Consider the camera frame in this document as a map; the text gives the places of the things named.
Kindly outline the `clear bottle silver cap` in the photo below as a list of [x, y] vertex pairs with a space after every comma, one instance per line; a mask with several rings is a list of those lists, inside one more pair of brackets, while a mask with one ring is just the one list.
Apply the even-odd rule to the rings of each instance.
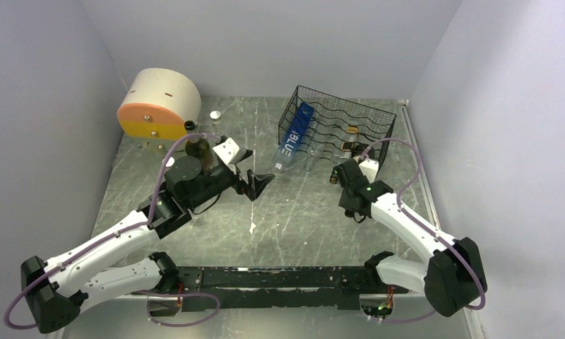
[[218, 110], [214, 110], [209, 114], [210, 120], [212, 124], [218, 125], [222, 121], [222, 112]]

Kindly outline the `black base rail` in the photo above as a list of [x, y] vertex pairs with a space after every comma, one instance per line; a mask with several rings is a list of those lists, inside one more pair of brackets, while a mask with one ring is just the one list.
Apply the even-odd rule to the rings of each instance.
[[179, 268], [179, 286], [165, 298], [149, 297], [152, 316], [223, 309], [334, 307], [373, 311], [403, 287], [382, 283], [364, 266]]

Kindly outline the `cream and orange cylinder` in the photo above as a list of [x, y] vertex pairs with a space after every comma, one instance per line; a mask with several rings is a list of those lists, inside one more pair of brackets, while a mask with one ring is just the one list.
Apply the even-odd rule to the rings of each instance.
[[185, 123], [196, 121], [201, 95], [185, 75], [162, 68], [140, 71], [117, 110], [118, 122], [131, 137], [176, 141]]

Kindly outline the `clear bottle white cap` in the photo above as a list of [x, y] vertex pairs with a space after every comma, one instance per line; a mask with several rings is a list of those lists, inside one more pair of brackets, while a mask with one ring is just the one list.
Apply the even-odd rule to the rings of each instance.
[[166, 169], [169, 169], [173, 166], [175, 159], [173, 157], [168, 157], [167, 159], [163, 160], [163, 165]]

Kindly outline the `dark bottle black neck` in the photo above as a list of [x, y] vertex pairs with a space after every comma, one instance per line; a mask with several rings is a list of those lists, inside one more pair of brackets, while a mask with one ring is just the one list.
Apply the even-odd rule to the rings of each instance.
[[187, 135], [194, 135], [189, 137], [186, 141], [184, 146], [185, 153], [188, 156], [198, 159], [201, 163], [202, 171], [208, 172], [214, 163], [214, 157], [209, 142], [200, 134], [194, 121], [185, 121], [184, 128]]

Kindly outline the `blue square bottle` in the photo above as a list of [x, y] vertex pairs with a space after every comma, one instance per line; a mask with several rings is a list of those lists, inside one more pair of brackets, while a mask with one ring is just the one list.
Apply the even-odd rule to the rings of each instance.
[[283, 171], [290, 165], [307, 132], [313, 114], [314, 108], [305, 102], [301, 102], [273, 157], [274, 168]]

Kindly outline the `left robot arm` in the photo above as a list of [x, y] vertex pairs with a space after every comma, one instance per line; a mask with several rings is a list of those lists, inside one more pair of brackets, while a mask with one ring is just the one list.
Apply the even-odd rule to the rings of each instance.
[[157, 186], [147, 201], [116, 225], [86, 243], [48, 259], [32, 256], [21, 264], [21, 293], [43, 334], [69, 325], [79, 314], [121, 295], [137, 291], [167, 294], [179, 284], [179, 271], [165, 253], [133, 265], [115, 263], [131, 252], [157, 242], [191, 220], [191, 212], [223, 191], [256, 200], [272, 174], [242, 174], [238, 163], [251, 150], [216, 146], [217, 165], [203, 169], [198, 158], [167, 158]]

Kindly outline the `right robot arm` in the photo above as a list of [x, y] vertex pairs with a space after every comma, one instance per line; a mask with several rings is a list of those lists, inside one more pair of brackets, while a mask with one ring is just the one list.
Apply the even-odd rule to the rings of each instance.
[[416, 214], [389, 185], [376, 179], [378, 166], [375, 160], [348, 160], [333, 168], [342, 188], [339, 206], [349, 218], [370, 218], [390, 229], [420, 261], [378, 256], [364, 274], [366, 287], [382, 292], [394, 285], [423, 294], [445, 317], [472, 307], [476, 300], [484, 303], [488, 286], [478, 245], [468, 237], [456, 239]]

